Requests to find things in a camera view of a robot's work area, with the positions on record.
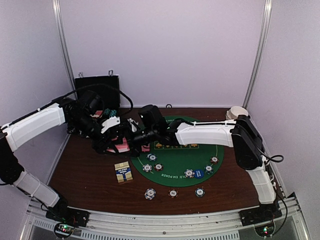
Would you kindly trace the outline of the blue white chips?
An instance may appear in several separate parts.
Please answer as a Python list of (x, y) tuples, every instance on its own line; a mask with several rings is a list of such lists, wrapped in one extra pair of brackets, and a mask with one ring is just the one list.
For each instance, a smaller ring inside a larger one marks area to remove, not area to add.
[(144, 165), (142, 166), (142, 170), (143, 170), (144, 172), (146, 172), (146, 173), (150, 173), (150, 172), (152, 172), (152, 170), (153, 170), (153, 166), (150, 165), (150, 164), (144, 164)]
[(186, 169), (184, 171), (184, 176), (186, 178), (193, 178), (195, 176), (195, 172), (192, 169)]

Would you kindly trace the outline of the brown chip stack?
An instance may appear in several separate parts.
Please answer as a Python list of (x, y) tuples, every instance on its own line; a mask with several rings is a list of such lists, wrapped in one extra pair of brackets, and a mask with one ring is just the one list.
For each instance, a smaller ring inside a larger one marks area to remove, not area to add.
[(176, 198), (177, 196), (178, 196), (178, 191), (177, 190), (175, 190), (175, 189), (171, 189), (169, 192), (168, 192), (168, 196), (170, 197), (170, 198)]

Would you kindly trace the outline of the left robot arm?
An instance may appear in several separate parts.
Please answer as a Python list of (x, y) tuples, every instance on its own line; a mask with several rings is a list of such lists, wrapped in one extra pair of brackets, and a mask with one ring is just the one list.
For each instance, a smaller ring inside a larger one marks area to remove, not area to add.
[[(15, 118), (28, 114), (34, 108), (51, 101), (51, 98), (59, 92), (57, 90), (44, 91), (39, 99), (32, 94), (31, 89), (13, 89), (1, 91), (0, 94), (0, 123), (5, 124)], [(65, 127), (58, 126), (33, 140), (24, 144), (17, 152), (16, 157), (19, 163), (32, 174), (46, 181), (49, 178), (50, 171), (53, 169), (56, 154), (66, 136)], [(0, 215), (22, 215), (27, 209), (29, 198), (19, 190), (11, 186), (2, 186), (0, 188)]]

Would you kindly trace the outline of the blue white chip stack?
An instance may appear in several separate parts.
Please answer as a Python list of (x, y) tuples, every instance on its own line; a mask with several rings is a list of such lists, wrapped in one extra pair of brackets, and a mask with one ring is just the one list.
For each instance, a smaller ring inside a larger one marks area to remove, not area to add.
[(144, 197), (147, 200), (153, 200), (155, 196), (156, 196), (156, 190), (154, 188), (148, 188), (144, 193)]

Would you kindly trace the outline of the green blue chip stack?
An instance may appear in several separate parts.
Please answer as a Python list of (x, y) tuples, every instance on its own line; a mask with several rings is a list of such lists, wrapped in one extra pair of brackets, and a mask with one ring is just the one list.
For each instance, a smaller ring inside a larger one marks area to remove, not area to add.
[(202, 198), (205, 195), (205, 190), (203, 188), (199, 187), (195, 190), (194, 193), (198, 198)]

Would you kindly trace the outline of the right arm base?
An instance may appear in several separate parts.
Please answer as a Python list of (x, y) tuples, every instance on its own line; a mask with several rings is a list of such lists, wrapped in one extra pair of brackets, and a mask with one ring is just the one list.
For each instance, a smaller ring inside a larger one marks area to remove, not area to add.
[(275, 218), (282, 216), (282, 211), (272, 209), (271, 207), (264, 208), (262, 206), (241, 210), (239, 212), (242, 226), (256, 225), (267, 221), (272, 221)]

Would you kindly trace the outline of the single dealt pink card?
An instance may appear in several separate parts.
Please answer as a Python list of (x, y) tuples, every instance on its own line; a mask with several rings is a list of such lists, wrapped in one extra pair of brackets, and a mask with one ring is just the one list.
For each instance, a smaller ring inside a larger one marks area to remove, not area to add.
[(143, 153), (149, 152), (149, 151), (150, 151), (150, 145), (149, 145), (149, 144), (148, 144), (148, 145), (142, 145), (142, 146), (141, 146), (141, 151), (142, 151)]

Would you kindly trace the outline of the blue round button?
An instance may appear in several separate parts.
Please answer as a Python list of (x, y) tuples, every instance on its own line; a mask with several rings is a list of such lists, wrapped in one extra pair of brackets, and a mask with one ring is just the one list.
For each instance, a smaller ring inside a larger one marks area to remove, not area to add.
[(204, 176), (205, 176), (205, 173), (204, 173), (204, 171), (202, 169), (196, 169), (194, 171), (194, 177), (196, 179), (202, 179)]

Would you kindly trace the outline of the pink playing card deck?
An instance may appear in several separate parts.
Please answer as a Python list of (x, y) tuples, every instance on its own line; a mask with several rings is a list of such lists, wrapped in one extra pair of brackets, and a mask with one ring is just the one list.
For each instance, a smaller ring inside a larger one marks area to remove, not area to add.
[(118, 150), (119, 153), (126, 153), (130, 151), (130, 147), (127, 143), (126, 138), (122, 139), (122, 143), (115, 144), (116, 149)]

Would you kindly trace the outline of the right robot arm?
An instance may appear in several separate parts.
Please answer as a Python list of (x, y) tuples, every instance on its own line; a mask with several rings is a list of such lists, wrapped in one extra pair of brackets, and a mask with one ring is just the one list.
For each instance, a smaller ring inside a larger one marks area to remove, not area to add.
[(139, 156), (141, 146), (150, 142), (169, 146), (203, 144), (233, 148), (237, 165), (249, 173), (258, 193), (258, 219), (266, 221), (279, 210), (277, 190), (268, 165), (269, 162), (281, 162), (284, 157), (265, 154), (261, 136), (247, 116), (220, 122), (190, 122), (177, 118), (166, 123), (161, 118), (157, 122), (148, 121), (144, 126), (144, 129), (133, 132), (128, 140), (133, 156)]

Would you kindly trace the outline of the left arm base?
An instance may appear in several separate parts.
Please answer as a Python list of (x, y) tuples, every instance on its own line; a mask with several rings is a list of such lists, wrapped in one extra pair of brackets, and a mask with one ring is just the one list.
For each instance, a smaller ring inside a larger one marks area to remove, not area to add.
[(57, 222), (62, 222), (73, 227), (86, 227), (89, 220), (90, 213), (85, 210), (79, 210), (74, 208), (68, 208), (66, 215), (54, 214), (51, 211), (47, 211), (45, 217)]

